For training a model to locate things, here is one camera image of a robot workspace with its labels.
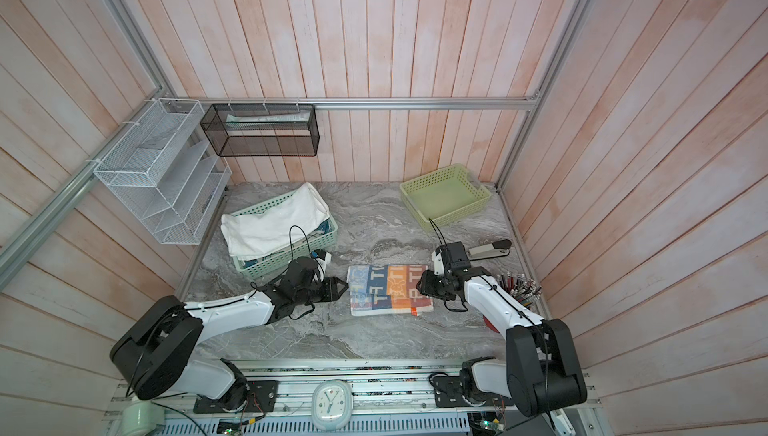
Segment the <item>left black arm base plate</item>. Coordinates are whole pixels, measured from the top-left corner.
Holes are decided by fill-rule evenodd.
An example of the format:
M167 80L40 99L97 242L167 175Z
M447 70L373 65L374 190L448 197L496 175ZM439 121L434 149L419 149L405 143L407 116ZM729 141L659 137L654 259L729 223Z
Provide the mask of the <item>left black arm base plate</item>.
M236 382L233 388L217 400L198 396L193 413L269 413L275 407L278 385L276 380Z

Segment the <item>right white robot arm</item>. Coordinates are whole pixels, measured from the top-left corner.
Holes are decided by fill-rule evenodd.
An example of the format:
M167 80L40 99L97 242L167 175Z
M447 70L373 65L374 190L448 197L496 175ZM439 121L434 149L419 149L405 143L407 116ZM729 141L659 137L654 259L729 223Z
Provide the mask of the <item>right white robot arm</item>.
M588 391L571 331L517 301L482 266L471 264L461 242L444 243L416 288L450 312L473 308L505 340L505 357L465 362L458 376L460 397L480 403L494 396L510 401L526 417L582 404Z

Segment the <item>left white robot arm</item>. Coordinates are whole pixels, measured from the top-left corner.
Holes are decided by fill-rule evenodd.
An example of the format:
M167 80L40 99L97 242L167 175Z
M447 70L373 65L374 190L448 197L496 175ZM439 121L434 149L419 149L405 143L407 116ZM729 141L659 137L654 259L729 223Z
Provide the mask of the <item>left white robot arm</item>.
M225 333L291 319L299 306L311 313L318 303L339 300L348 283L327 274L329 260L325 251L318 258L300 256L272 280L239 296L158 299L110 351L128 383L126 395L148 401L177 391L207 398L226 412L243 409L249 383L241 370L226 358L196 358L195 348Z

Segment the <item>light green plastic basket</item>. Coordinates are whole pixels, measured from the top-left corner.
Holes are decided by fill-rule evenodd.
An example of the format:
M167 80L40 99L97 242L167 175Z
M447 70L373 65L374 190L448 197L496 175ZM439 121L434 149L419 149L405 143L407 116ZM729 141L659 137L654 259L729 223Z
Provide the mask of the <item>light green plastic basket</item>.
M432 222L448 226L484 210L491 191L462 164L453 164L404 181L401 200L418 225L427 233Z

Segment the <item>red white blue towel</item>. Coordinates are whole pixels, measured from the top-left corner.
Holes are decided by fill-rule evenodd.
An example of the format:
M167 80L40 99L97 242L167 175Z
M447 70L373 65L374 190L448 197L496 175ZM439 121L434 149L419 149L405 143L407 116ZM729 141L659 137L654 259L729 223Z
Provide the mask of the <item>red white blue towel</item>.
M417 289L426 265L352 265L347 271L352 316L411 314L434 309L429 296Z

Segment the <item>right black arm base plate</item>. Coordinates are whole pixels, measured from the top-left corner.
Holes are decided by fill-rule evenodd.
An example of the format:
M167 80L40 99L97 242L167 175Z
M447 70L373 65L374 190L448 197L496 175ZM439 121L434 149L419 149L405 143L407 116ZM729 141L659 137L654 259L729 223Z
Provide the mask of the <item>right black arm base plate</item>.
M464 373L451 376L445 372L433 372L428 382L434 391L435 404L439 408L506 407L512 405L508 397L482 392L473 386Z

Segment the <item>plain white towel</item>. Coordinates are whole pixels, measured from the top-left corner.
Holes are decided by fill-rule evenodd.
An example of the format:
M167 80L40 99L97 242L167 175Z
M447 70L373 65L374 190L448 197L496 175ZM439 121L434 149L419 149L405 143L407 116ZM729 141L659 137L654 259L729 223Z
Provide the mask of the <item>plain white towel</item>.
M328 205L312 184L304 183L264 212L223 214L221 231L230 256L257 259L288 246L292 226L297 225L309 233L328 218Z

